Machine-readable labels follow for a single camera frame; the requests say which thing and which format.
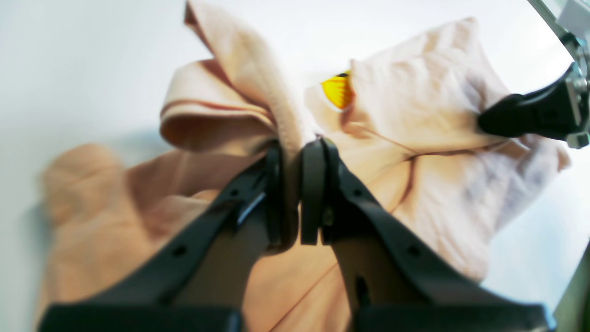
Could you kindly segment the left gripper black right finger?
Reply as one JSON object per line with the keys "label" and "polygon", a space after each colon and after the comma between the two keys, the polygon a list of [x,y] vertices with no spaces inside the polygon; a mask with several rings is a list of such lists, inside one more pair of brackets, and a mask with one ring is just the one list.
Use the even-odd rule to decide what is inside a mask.
{"label": "left gripper black right finger", "polygon": [[391,216],[325,138],[302,149],[301,243],[329,245],[345,281],[351,332],[553,332],[541,304],[464,277]]}

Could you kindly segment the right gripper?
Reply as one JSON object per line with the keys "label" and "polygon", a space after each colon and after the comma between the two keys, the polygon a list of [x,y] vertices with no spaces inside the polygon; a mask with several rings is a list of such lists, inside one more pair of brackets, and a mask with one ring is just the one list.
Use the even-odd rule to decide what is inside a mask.
{"label": "right gripper", "polygon": [[511,94],[489,107],[478,117],[480,130],[506,138],[562,139],[573,149],[589,145],[589,42],[571,32],[560,42],[573,59],[567,71],[545,88]]}

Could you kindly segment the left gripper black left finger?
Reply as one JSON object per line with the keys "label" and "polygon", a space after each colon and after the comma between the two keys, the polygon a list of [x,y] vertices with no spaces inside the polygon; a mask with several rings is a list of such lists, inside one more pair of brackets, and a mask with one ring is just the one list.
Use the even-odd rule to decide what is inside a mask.
{"label": "left gripper black left finger", "polygon": [[41,332],[244,332],[249,273],[282,241],[282,149],[236,176],[152,259],[88,300],[52,305]]}

